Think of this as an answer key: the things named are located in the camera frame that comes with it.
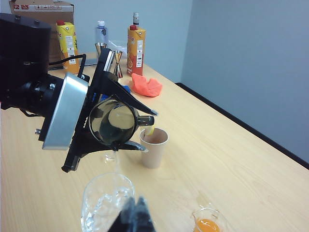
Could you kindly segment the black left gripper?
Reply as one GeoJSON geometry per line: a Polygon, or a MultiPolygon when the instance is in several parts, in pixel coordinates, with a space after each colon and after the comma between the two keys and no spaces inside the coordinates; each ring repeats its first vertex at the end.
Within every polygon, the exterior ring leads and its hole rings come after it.
{"type": "MultiPolygon", "coordinates": [[[[90,112],[92,111],[92,109],[95,107],[96,104],[102,101],[103,95],[107,97],[113,95],[119,101],[126,103],[129,106],[132,106],[144,113],[153,116],[158,116],[157,111],[150,109],[149,107],[138,101],[134,96],[128,93],[121,84],[113,80],[116,76],[111,72],[109,72],[112,61],[113,61],[113,52],[108,48],[102,48],[94,72],[94,77],[88,89],[86,99],[84,101],[75,128],[75,132],[80,131],[81,129],[90,129],[89,126],[90,112]]],[[[78,157],[70,158],[68,151],[66,160],[61,169],[66,173],[77,170],[80,159],[81,158],[78,157]]]]}

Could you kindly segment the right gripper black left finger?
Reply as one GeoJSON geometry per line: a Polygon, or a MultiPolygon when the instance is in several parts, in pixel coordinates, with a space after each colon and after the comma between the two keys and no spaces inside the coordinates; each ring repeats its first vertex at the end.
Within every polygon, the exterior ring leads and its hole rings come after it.
{"type": "Polygon", "coordinates": [[[117,218],[110,226],[108,232],[131,232],[134,209],[135,199],[133,197],[129,197],[124,203],[117,218]]]}

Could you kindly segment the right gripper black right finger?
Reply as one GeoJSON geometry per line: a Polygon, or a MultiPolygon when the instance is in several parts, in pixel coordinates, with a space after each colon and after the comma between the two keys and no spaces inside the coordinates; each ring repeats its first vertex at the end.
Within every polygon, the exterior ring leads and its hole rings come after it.
{"type": "Polygon", "coordinates": [[[136,232],[154,232],[152,218],[144,197],[140,196],[135,208],[135,231],[136,232]]]}

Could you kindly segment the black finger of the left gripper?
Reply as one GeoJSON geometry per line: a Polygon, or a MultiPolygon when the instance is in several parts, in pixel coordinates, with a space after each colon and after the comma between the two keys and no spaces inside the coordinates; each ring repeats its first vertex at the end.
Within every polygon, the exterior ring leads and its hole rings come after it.
{"type": "Polygon", "coordinates": [[[116,141],[112,142],[111,145],[105,145],[94,137],[90,129],[81,129],[74,133],[69,148],[69,157],[83,158],[89,153],[106,150],[138,150],[147,152],[145,146],[130,140],[124,143],[116,141]]]}

